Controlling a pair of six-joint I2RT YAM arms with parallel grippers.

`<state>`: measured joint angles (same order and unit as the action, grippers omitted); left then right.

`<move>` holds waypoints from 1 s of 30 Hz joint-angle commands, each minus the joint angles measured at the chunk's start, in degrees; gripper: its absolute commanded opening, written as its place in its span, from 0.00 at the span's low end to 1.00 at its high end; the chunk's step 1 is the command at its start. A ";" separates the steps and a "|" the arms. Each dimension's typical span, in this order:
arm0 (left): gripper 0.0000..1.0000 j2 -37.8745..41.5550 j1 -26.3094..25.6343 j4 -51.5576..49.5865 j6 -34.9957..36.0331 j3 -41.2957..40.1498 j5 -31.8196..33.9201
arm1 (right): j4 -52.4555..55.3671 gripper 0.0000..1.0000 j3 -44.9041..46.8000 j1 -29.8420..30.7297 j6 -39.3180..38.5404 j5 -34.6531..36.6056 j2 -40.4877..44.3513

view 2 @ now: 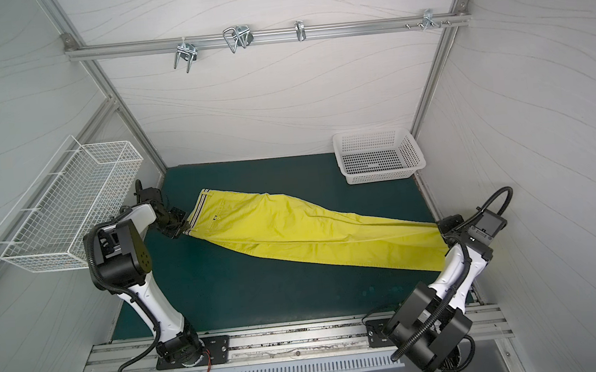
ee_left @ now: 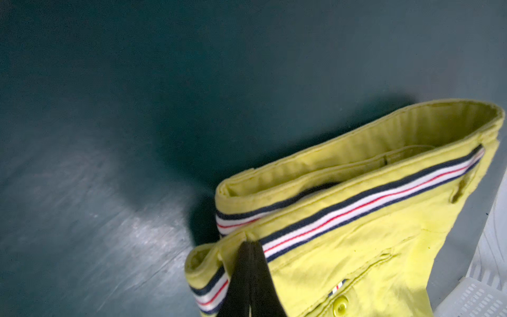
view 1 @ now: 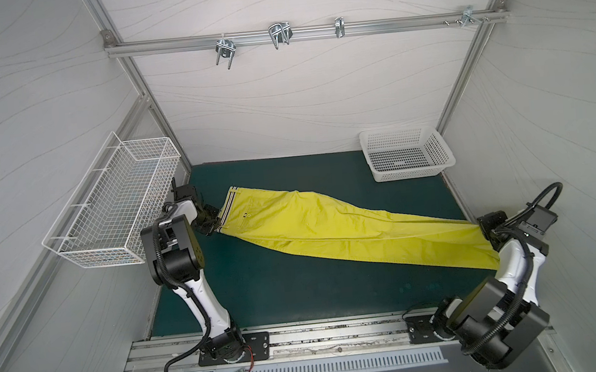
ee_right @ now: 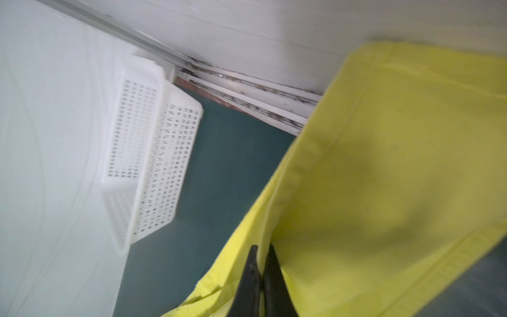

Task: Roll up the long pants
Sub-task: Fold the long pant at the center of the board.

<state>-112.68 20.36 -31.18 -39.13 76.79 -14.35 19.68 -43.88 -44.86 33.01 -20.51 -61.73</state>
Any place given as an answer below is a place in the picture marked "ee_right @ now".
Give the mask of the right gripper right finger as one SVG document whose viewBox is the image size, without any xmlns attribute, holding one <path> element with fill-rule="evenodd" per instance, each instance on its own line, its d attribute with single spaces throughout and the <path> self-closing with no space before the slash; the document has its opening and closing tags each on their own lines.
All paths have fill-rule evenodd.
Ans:
<svg viewBox="0 0 507 317">
<path fill-rule="evenodd" d="M 275 248 L 269 246 L 264 270 L 265 316 L 298 317 L 282 275 Z"/>
</svg>

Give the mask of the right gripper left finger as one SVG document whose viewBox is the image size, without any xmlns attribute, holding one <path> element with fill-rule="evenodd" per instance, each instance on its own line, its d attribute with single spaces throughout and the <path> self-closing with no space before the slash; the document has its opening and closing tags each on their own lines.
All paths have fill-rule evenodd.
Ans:
<svg viewBox="0 0 507 317">
<path fill-rule="evenodd" d="M 259 317 L 261 275 L 257 266 L 258 246 L 251 246 L 240 283 L 227 317 Z"/>
</svg>

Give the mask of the yellow long pants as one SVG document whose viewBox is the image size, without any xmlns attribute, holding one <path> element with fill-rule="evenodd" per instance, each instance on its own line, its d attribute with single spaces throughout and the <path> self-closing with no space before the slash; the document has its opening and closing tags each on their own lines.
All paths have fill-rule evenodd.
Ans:
<svg viewBox="0 0 507 317">
<path fill-rule="evenodd" d="M 506 58 L 371 42 L 170 316 L 246 315 L 270 250 L 299 316 L 413 316 L 505 236 Z"/>
</svg>

